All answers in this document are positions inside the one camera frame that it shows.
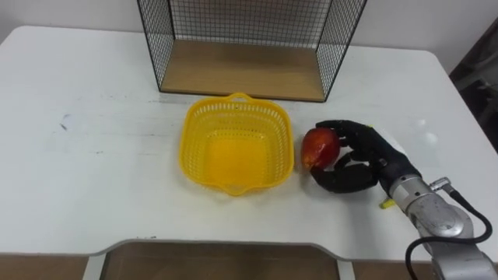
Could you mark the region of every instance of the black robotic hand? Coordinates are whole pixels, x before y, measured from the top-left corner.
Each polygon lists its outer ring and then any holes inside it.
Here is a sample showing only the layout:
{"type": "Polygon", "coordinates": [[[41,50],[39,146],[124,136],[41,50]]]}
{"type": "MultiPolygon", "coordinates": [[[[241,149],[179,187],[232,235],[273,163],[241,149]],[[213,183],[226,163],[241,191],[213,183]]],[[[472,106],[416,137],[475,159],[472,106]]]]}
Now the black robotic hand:
{"type": "Polygon", "coordinates": [[[404,175],[420,175],[408,158],[393,148],[375,129],[354,121],[322,121],[317,128],[335,130],[341,146],[349,146],[346,153],[335,164],[333,171],[313,167],[311,175],[324,189],[341,193],[352,193],[375,186],[379,181],[389,194],[389,188],[404,175]],[[350,161],[365,162],[346,166],[350,161]]]}

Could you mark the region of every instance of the metal robotic arm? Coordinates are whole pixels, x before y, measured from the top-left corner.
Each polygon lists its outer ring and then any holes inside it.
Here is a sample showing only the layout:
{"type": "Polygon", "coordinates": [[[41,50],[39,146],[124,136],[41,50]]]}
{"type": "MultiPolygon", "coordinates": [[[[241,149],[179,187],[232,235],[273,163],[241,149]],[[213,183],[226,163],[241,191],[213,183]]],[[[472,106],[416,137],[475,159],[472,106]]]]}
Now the metal robotic arm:
{"type": "MultiPolygon", "coordinates": [[[[432,256],[436,276],[445,280],[498,279],[492,261],[476,246],[478,240],[451,242],[452,239],[473,239],[474,228],[470,217],[461,208],[449,205],[436,193],[438,190],[444,190],[450,196],[457,194],[447,178],[427,185],[421,177],[413,175],[399,178],[389,194],[418,229],[421,237],[442,238],[439,242],[420,243],[432,256]]],[[[411,245],[407,251],[408,263],[411,262],[415,246],[411,245]]]]}
{"type": "Polygon", "coordinates": [[[333,171],[311,169],[323,188],[335,193],[361,191],[381,183],[386,193],[418,229],[421,238],[407,248],[405,263],[412,279],[412,251],[423,244],[432,256],[433,270],[444,280],[498,280],[492,261],[478,249],[487,240],[492,226],[452,186],[447,178],[426,184],[408,158],[387,143],[373,128],[353,121],[324,121],[317,127],[334,129],[344,146],[352,149],[333,171]],[[350,161],[358,163],[347,165],[350,161]],[[474,237],[470,217],[461,208],[449,205],[437,191],[447,192],[468,212],[481,219],[486,231],[474,237]]]}

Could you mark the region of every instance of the white table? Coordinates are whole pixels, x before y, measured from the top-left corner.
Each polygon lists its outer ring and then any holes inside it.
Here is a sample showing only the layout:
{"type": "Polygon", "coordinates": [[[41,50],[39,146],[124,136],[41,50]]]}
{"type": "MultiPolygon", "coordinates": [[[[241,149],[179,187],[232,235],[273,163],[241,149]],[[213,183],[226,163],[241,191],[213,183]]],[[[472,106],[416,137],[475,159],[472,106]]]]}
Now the white table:
{"type": "MultiPolygon", "coordinates": [[[[378,208],[379,187],[334,195],[294,173],[230,198],[185,179],[180,130],[200,98],[158,93],[143,34],[14,30],[0,45],[0,253],[93,256],[153,240],[403,260],[418,235],[398,208],[378,208]]],[[[326,119],[380,124],[427,181],[450,177],[498,225],[498,156],[431,53],[351,47],[327,103],[278,104],[295,139],[326,119]]],[[[479,247],[498,261],[498,234],[479,247]]],[[[429,255],[420,247],[413,259],[429,255]]]]}

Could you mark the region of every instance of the wooden shelf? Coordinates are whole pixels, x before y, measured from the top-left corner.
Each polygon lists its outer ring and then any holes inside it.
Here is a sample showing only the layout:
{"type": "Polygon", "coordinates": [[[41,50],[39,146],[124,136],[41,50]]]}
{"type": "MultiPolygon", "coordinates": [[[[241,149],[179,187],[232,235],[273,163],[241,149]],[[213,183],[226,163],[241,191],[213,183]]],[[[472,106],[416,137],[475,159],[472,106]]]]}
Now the wooden shelf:
{"type": "Polygon", "coordinates": [[[175,40],[161,91],[324,101],[313,49],[175,40]]]}

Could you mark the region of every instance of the yellow basket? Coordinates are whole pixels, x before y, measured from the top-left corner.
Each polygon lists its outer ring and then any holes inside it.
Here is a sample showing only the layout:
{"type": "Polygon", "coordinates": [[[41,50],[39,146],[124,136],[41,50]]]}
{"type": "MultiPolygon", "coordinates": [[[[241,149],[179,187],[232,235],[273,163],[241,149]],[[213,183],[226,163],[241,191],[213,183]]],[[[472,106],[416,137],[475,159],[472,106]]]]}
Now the yellow basket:
{"type": "Polygon", "coordinates": [[[292,172],[293,154],[287,113],[273,102],[234,93],[192,105],[179,160],[194,182],[237,196],[281,184],[292,172]]]}

